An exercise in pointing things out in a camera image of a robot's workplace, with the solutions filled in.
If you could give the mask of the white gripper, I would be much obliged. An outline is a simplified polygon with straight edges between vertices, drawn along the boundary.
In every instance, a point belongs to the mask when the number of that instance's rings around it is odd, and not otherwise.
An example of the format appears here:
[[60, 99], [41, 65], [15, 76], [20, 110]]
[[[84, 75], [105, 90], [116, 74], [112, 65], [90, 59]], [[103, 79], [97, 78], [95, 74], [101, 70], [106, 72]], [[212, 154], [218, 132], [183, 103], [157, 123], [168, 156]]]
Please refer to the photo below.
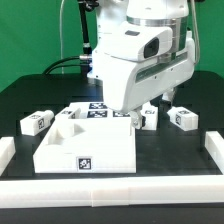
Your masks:
[[172, 102], [174, 87], [188, 80], [194, 70], [192, 38], [187, 38], [185, 48], [166, 63], [160, 62], [162, 55], [141, 62], [113, 57], [98, 60], [94, 59], [96, 50], [97, 47], [93, 52], [92, 73], [102, 80], [106, 106], [121, 113], [131, 111], [131, 124], [136, 129], [142, 127], [142, 115], [136, 109], [164, 92], [162, 100]]

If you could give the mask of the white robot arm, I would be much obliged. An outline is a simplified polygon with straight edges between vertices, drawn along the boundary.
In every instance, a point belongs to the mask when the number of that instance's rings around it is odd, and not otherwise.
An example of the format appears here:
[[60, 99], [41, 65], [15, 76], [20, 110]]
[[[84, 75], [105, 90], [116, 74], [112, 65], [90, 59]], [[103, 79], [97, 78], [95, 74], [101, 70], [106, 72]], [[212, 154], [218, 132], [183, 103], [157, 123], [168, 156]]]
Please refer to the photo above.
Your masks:
[[99, 0], [88, 79], [115, 112], [144, 126], [142, 106], [190, 79], [200, 59], [194, 0]]

